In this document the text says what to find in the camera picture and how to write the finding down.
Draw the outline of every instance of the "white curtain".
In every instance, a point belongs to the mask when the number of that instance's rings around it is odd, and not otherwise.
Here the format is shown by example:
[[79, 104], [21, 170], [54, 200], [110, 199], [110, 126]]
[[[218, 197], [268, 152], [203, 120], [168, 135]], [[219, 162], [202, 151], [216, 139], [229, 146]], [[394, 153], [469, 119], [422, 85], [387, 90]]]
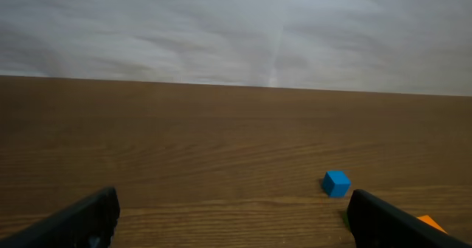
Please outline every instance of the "white curtain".
[[0, 75], [472, 95], [472, 0], [0, 0]]

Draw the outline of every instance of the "orange block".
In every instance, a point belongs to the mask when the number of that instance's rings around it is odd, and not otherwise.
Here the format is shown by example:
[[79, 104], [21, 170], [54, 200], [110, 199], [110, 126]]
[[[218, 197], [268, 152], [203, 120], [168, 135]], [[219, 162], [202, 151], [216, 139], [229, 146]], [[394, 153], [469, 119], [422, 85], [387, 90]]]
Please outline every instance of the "orange block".
[[435, 227], [436, 229], [444, 232], [444, 233], [447, 233], [445, 230], [442, 229], [442, 227], [440, 225], [438, 225], [430, 216], [428, 215], [424, 215], [424, 216], [420, 216], [418, 217], [418, 219], [420, 219], [422, 222], [425, 222], [426, 224], [428, 224], [429, 226], [432, 226], [432, 227]]

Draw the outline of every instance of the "wood grain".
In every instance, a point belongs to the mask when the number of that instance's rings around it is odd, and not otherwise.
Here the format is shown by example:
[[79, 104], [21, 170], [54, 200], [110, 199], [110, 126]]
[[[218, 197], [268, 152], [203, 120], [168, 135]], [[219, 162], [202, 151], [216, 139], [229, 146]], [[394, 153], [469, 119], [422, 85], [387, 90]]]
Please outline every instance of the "wood grain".
[[472, 98], [0, 77], [0, 236], [107, 185], [113, 247], [354, 247], [353, 188], [472, 242]]

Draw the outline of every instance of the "cube's top face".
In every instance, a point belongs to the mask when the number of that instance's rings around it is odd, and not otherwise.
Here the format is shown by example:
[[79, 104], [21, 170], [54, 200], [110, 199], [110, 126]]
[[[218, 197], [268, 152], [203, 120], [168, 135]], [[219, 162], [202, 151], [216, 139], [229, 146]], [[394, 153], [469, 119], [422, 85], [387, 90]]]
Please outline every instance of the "cube's top face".
[[346, 174], [340, 170], [330, 170], [326, 173], [335, 185], [350, 185], [351, 181]]

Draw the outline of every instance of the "blue cube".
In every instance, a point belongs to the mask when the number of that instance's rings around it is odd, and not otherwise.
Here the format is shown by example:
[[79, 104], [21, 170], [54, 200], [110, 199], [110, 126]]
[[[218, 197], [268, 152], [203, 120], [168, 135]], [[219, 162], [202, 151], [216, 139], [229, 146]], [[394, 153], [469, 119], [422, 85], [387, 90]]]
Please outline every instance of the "blue cube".
[[324, 175], [323, 189], [329, 197], [344, 197], [350, 185], [351, 181], [342, 171], [330, 170]]

